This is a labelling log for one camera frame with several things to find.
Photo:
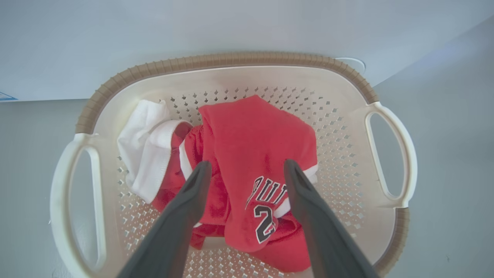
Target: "perforated basket wall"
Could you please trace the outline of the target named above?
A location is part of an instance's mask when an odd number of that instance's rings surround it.
[[[198,108],[257,94],[316,131],[319,171],[315,185],[378,273],[398,260],[407,237],[408,209],[378,207],[379,182],[369,150],[366,111],[377,101],[370,85],[334,59],[295,53],[206,55],[144,64],[117,74],[96,91],[76,133],[92,135],[100,152],[107,259],[116,273],[159,216],[125,184],[126,166],[116,138],[141,99],[164,99],[174,119],[202,124]],[[311,277],[291,274],[230,247],[190,250],[184,277]]]

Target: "cream laundry basket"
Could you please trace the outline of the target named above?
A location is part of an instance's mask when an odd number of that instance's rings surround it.
[[[317,136],[321,197],[363,253],[384,276],[407,238],[416,183],[415,150],[400,120],[383,107],[370,85],[340,61],[316,55],[245,52],[172,59],[127,69],[89,100],[55,170],[50,213],[55,243],[75,277],[115,277],[160,215],[129,192],[117,136],[138,101],[165,100],[174,119],[201,124],[198,108],[257,94],[311,125]],[[375,150],[370,116],[381,115],[394,131],[405,166],[400,196],[387,190]],[[80,153],[91,157],[98,259],[89,266],[75,240],[69,214],[72,175]],[[206,239],[189,250],[184,277],[311,277],[281,273],[224,244]]]

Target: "basket hole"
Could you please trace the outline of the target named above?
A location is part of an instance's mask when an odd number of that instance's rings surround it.
[[[398,140],[388,123],[378,114],[370,117],[370,127],[377,150],[376,157],[384,175],[381,177],[384,179],[383,184],[387,186],[389,193],[399,196],[403,185],[404,167]]]
[[[98,191],[98,188],[94,188],[93,173],[99,168],[99,165],[97,163],[91,164],[88,151],[94,150],[87,149],[81,153],[74,171],[70,190],[70,221],[82,257],[91,268],[98,269],[104,257],[101,254],[104,252],[102,251],[103,247],[98,246],[96,222],[99,218],[96,217],[94,210],[94,192]]]

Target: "basket handle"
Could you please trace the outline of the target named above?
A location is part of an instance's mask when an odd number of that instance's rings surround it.
[[[410,137],[410,134],[408,133],[407,129],[400,121],[400,119],[398,119],[398,117],[391,110],[382,106],[379,101],[369,104],[368,108],[369,110],[366,115],[366,129],[369,136],[372,156],[374,157],[374,162],[377,168],[377,174],[381,181],[382,190],[390,201],[389,204],[386,204],[383,207],[408,208],[408,202],[413,197],[413,193],[415,192],[415,186],[417,183],[417,154],[415,153],[415,147],[413,146],[412,138]],[[371,130],[371,116],[373,114],[380,115],[388,123],[400,145],[403,157],[404,180],[402,191],[397,197],[393,196],[389,192],[388,187],[386,186],[384,175],[382,173],[381,164],[379,162],[379,157],[377,155],[374,137],[372,136]]]
[[[76,277],[97,276],[97,273],[94,270],[99,269],[106,260],[99,154],[96,151],[96,148],[90,143],[92,137],[92,135],[84,133],[75,134],[74,140],[65,147],[62,156],[58,161],[51,184],[50,218],[55,245],[63,262]],[[93,177],[98,250],[98,260],[93,268],[87,265],[86,260],[81,255],[70,219],[70,191],[72,187],[72,178],[77,161],[83,150],[86,150],[91,158],[91,171]]]

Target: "white wall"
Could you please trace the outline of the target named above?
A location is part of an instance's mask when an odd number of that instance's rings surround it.
[[[419,166],[409,238],[389,278],[493,276],[493,62],[494,17],[375,87]],[[378,139],[378,150],[390,143]],[[380,154],[396,180],[396,154]]]
[[[359,58],[376,85],[493,14],[493,0],[4,0],[0,92],[89,98],[134,65],[242,50]]]

